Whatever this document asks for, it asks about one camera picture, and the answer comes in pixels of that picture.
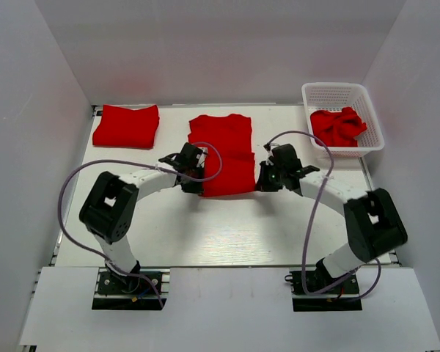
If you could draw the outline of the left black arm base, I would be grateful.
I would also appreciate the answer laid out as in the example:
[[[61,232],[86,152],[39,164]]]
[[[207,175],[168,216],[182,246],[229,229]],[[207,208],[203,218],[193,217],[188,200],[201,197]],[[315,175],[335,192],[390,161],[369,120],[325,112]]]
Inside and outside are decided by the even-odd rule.
[[[95,311],[161,311],[162,306],[152,287],[155,286],[165,304],[169,292],[169,270],[149,270],[143,274],[152,282],[135,279],[126,286],[109,272],[101,268],[98,272],[92,310]]]

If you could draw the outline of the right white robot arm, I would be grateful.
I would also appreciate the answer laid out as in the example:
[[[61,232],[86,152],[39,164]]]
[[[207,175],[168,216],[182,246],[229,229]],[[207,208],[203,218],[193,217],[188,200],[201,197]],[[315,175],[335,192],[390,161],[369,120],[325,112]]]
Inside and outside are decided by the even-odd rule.
[[[319,204],[339,213],[345,220],[347,242],[320,259],[307,285],[334,292],[343,277],[408,241],[408,235],[389,192],[383,188],[365,191],[334,180],[313,165],[303,166],[291,144],[265,144],[268,158],[260,163],[256,190],[287,189],[315,200],[310,216]]]

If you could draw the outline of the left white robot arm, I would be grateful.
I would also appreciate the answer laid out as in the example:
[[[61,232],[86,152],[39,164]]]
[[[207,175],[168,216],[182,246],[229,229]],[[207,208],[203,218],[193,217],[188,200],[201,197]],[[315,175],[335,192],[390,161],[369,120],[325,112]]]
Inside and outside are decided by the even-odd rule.
[[[154,193],[179,186],[187,194],[201,195],[207,147],[185,143],[178,153],[158,160],[159,165],[116,175],[101,173],[80,212],[79,220],[97,239],[106,266],[116,273],[115,284],[126,293],[140,284],[140,265],[126,235],[138,201]]]

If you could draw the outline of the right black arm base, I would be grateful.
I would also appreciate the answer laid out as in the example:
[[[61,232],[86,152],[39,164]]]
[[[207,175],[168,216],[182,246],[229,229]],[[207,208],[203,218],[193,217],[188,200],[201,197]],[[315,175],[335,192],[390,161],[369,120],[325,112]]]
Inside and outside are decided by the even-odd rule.
[[[314,293],[345,278],[326,292],[307,295],[303,289],[301,270],[290,271],[284,280],[290,285],[294,312],[358,312],[362,311],[359,298],[359,283],[355,274],[332,278],[326,271],[323,260],[315,268],[305,271],[305,283],[309,292]]]

